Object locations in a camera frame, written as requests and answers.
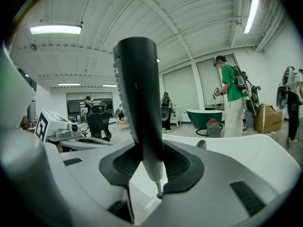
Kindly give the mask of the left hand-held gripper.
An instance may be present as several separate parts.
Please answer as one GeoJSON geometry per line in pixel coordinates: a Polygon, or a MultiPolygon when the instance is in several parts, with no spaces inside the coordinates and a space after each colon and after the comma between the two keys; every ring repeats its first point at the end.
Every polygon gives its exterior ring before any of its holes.
{"type": "Polygon", "coordinates": [[[76,123],[47,109],[42,109],[40,113],[35,135],[42,142],[59,142],[60,146],[68,148],[101,148],[112,145],[97,138],[79,138],[81,131],[76,123]]]}

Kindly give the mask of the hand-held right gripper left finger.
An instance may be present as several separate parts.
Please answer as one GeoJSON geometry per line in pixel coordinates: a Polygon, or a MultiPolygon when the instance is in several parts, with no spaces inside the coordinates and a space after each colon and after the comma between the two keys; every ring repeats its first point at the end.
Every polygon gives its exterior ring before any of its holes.
{"type": "Polygon", "coordinates": [[[134,143],[62,153],[72,179],[74,227],[135,227],[130,180],[140,161],[134,143]]]}

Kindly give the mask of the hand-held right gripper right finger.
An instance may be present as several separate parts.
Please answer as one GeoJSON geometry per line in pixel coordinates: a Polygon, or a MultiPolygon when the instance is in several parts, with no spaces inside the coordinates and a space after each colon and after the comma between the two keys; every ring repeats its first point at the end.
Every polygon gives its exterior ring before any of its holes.
{"type": "Polygon", "coordinates": [[[203,163],[203,175],[186,192],[164,192],[142,227],[261,227],[288,196],[237,160],[207,149],[165,140],[203,163]]]}

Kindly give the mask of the black grey handheld tool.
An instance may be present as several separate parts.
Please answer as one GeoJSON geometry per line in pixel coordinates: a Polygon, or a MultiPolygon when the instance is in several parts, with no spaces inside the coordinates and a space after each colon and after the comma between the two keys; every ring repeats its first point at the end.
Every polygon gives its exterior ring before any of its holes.
{"type": "Polygon", "coordinates": [[[130,37],[113,48],[117,85],[140,159],[162,197],[163,143],[157,48],[146,37],[130,37]]]}

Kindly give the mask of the white bathtub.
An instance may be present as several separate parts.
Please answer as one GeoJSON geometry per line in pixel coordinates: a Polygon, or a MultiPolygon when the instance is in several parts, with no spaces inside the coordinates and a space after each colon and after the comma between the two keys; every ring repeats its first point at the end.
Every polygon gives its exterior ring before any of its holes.
{"type": "MultiPolygon", "coordinates": [[[[174,135],[165,136],[165,140],[195,147],[199,141],[198,138],[174,135]]],[[[165,144],[164,141],[163,145],[168,147],[169,156],[163,160],[163,173],[168,178],[168,182],[163,186],[163,194],[164,192],[186,192],[202,177],[204,165],[197,157],[191,154],[183,154],[165,144]]],[[[134,147],[136,156],[139,157],[135,143],[134,147]]],[[[210,138],[206,140],[206,147],[209,151],[237,160],[268,182],[278,193],[288,192],[288,196],[302,172],[293,157],[272,138],[264,134],[237,138],[210,138]]],[[[139,186],[148,190],[151,187],[151,181],[142,168],[143,165],[140,163],[134,176],[139,186]]],[[[74,227],[74,220],[78,219],[78,217],[71,210],[71,198],[73,195],[69,190],[69,186],[72,185],[72,179],[67,172],[66,166],[60,170],[60,173],[62,174],[60,179],[62,198],[66,202],[66,209],[58,211],[57,224],[62,227],[74,227]]]]}

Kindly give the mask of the green bathtub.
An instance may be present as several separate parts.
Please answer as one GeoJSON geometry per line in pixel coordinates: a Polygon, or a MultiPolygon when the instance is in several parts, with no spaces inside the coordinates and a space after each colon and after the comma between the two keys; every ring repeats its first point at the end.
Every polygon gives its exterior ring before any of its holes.
{"type": "Polygon", "coordinates": [[[220,110],[194,110],[186,109],[186,113],[196,129],[207,129],[207,124],[210,119],[216,119],[221,123],[223,111],[220,110]]]}

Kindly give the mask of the black office chair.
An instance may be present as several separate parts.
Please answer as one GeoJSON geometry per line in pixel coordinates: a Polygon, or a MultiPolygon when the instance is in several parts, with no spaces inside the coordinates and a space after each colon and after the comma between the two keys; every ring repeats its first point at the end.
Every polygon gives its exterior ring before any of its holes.
{"type": "Polygon", "coordinates": [[[87,116],[87,123],[92,138],[98,138],[110,142],[112,134],[109,131],[110,114],[104,112],[102,106],[95,105],[87,116]]]}

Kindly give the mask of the grey box with red top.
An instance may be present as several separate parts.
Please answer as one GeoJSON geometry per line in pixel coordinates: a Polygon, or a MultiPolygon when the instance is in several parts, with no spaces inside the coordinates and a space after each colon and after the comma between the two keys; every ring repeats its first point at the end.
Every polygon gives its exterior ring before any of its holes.
{"type": "Polygon", "coordinates": [[[208,137],[210,138],[220,138],[221,137],[221,130],[223,126],[214,118],[209,119],[207,122],[207,132],[208,137]]]}

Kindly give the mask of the white cabinet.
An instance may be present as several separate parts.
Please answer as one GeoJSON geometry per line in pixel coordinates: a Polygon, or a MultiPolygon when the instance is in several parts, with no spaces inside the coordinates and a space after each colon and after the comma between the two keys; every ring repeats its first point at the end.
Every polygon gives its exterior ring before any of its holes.
{"type": "Polygon", "coordinates": [[[182,112],[180,106],[176,105],[173,107],[173,112],[171,113],[170,123],[175,124],[177,127],[181,125],[182,112]]]}

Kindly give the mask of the cardboard box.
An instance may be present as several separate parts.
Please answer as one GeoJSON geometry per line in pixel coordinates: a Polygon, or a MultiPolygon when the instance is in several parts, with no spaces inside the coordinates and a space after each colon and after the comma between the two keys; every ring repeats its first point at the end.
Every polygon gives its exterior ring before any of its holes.
{"type": "Polygon", "coordinates": [[[254,130],[261,134],[279,131],[282,127],[283,112],[271,105],[260,105],[254,117],[254,130]]]}

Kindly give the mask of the person's white shirt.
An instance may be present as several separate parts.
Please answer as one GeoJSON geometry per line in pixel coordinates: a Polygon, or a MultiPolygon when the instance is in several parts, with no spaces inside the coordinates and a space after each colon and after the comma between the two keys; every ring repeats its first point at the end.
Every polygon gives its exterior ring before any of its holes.
{"type": "Polygon", "coordinates": [[[4,43],[0,45],[0,127],[18,127],[35,91],[19,73],[4,43]]]}

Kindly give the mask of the wide window roller blind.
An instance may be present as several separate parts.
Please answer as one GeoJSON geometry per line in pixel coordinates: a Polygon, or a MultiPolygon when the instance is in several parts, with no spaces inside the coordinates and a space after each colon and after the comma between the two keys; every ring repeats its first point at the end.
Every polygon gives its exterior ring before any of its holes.
{"type": "Polygon", "coordinates": [[[186,109],[199,109],[196,82],[191,66],[163,75],[165,91],[173,104],[180,106],[181,112],[186,109]]]}

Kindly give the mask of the medium window roller blind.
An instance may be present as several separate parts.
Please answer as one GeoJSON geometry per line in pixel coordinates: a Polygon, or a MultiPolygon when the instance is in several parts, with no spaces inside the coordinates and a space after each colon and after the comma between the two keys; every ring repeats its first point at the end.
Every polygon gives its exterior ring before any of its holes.
{"type": "Polygon", "coordinates": [[[227,95],[215,96],[216,88],[222,88],[221,70],[215,65],[214,58],[199,62],[197,69],[201,81],[204,104],[206,109],[225,110],[228,107],[227,95]]]}

